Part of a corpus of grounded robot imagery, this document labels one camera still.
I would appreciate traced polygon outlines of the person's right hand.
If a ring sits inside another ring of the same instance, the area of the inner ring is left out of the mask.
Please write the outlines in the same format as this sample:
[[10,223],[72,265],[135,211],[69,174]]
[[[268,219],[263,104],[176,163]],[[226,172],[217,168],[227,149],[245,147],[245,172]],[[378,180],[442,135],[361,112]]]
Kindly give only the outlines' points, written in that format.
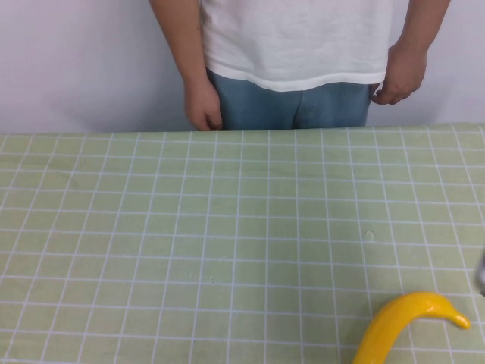
[[185,111],[198,131],[221,130],[223,126],[219,96],[207,77],[184,82]]

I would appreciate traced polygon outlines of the person's left hand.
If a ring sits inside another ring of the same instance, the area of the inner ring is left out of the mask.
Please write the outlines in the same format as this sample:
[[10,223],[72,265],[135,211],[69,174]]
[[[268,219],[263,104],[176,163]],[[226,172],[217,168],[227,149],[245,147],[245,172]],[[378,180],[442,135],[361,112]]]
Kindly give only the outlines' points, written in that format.
[[417,91],[427,69],[427,50],[402,40],[389,49],[386,76],[381,88],[374,87],[372,101],[378,105],[395,105]]

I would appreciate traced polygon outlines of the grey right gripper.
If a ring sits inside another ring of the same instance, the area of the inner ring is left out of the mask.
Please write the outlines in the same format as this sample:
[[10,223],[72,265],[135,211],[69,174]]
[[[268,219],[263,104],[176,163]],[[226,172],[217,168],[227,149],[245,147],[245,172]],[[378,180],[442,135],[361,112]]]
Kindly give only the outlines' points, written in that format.
[[474,283],[479,293],[485,297],[485,252],[482,252],[474,273]]

